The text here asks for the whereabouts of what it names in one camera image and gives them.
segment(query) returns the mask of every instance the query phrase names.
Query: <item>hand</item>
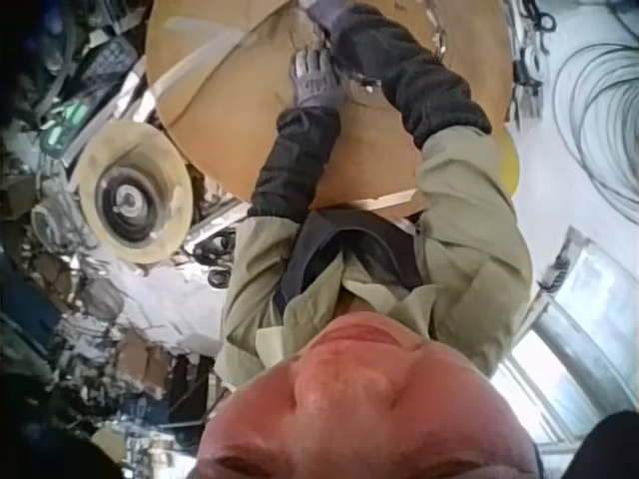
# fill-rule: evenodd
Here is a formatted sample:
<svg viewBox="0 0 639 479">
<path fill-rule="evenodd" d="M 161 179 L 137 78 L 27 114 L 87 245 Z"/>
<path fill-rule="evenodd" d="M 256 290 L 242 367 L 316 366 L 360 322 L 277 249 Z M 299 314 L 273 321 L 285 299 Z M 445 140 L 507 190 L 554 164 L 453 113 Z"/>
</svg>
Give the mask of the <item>hand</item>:
<svg viewBox="0 0 639 479">
<path fill-rule="evenodd" d="M 311 19 L 329 32 L 337 17 L 352 3 L 352 0 L 300 0 L 300 6 Z"/>
<path fill-rule="evenodd" d="M 301 50 L 293 57 L 291 79 L 298 107 L 339 108 L 348 95 L 326 48 Z"/>
</svg>

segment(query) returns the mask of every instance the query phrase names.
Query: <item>khaki shirt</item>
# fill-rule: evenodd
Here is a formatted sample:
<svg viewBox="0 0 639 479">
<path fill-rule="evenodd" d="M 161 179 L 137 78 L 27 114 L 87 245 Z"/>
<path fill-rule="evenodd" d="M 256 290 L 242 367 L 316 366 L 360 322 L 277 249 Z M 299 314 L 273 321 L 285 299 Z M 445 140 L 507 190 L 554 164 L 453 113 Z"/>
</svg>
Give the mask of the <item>khaki shirt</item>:
<svg viewBox="0 0 639 479">
<path fill-rule="evenodd" d="M 528 301 L 531 265 L 508 194 L 499 181 L 495 141 L 453 127 L 431 137 L 416 171 L 430 208 L 414 247 L 424 286 L 375 283 L 351 255 L 339 254 L 284 317 L 273 296 L 300 225 L 249 218 L 238 226 L 227 295 L 224 344 L 216 372 L 234 389 L 290 357 L 334 318 L 342 288 L 424 338 L 463 353 L 486 375 L 509 351 Z"/>
</svg>

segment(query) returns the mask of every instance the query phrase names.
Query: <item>tape roll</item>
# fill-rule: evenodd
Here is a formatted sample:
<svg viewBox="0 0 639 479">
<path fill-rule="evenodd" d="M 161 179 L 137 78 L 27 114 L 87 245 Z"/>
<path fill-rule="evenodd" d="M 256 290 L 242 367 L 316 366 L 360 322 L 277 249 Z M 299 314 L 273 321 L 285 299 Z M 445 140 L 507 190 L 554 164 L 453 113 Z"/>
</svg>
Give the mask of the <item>tape roll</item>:
<svg viewBox="0 0 639 479">
<path fill-rule="evenodd" d="M 82 210 L 96 237 L 121 259 L 149 264 L 180 247 L 193 190 L 180 153 L 150 125 L 107 125 L 77 166 Z"/>
</svg>

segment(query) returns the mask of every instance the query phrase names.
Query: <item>cardboard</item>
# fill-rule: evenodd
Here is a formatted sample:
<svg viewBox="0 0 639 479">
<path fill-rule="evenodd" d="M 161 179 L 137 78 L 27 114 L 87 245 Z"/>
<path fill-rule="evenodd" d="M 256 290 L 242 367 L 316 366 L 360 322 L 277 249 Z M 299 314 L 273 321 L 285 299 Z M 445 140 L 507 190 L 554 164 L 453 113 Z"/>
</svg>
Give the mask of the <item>cardboard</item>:
<svg viewBox="0 0 639 479">
<path fill-rule="evenodd" d="M 434 28 L 423 2 L 369 3 L 405 25 L 422 45 L 433 48 Z M 445 63 L 466 78 L 473 98 L 500 130 L 512 82 L 500 1 L 446 0 L 436 5 L 447 31 Z M 158 112 L 183 155 L 246 201 L 276 138 L 278 114 L 293 104 L 291 56 L 296 49 L 318 42 L 306 14 L 296 2 L 283 0 L 157 0 L 147 57 L 153 84 L 199 48 L 216 38 L 228 39 L 238 29 L 246 35 L 237 48 L 218 52 L 215 59 L 193 68 L 159 99 Z M 380 91 L 370 94 L 353 86 L 352 92 L 354 102 L 342 112 L 342 135 L 319 185 L 316 208 L 414 188 L 419 154 L 400 114 Z M 419 196 L 415 196 L 401 207 L 401 213 L 419 208 Z M 386 213 L 392 216 L 392 208 Z"/>
</svg>

